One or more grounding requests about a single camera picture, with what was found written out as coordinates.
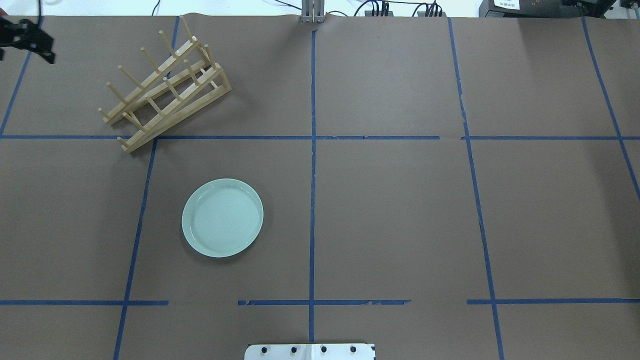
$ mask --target plate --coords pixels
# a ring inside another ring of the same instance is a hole
[[[240,180],[217,179],[198,188],[182,211],[182,232],[197,252],[225,258],[246,249],[262,227],[255,190]]]

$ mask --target light blue plate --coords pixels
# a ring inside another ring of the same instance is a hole
[[[212,258],[246,249],[258,236],[264,211],[255,190],[235,179],[217,179],[196,190],[182,211],[189,245]]]

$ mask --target white metal plate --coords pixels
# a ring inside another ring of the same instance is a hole
[[[375,360],[375,349],[363,343],[249,345],[244,360]]]

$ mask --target gray table surface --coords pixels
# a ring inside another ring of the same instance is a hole
[[[96,109],[175,17],[46,17],[56,64],[0,63],[2,359],[640,357],[640,22],[187,19],[233,90],[133,155]],[[264,225],[213,259],[180,216],[222,177]]]

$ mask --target metal bracket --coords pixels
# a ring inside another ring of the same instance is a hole
[[[244,360],[375,360],[373,344],[249,345]]]
[[[302,0],[302,22],[324,22],[324,0]]]

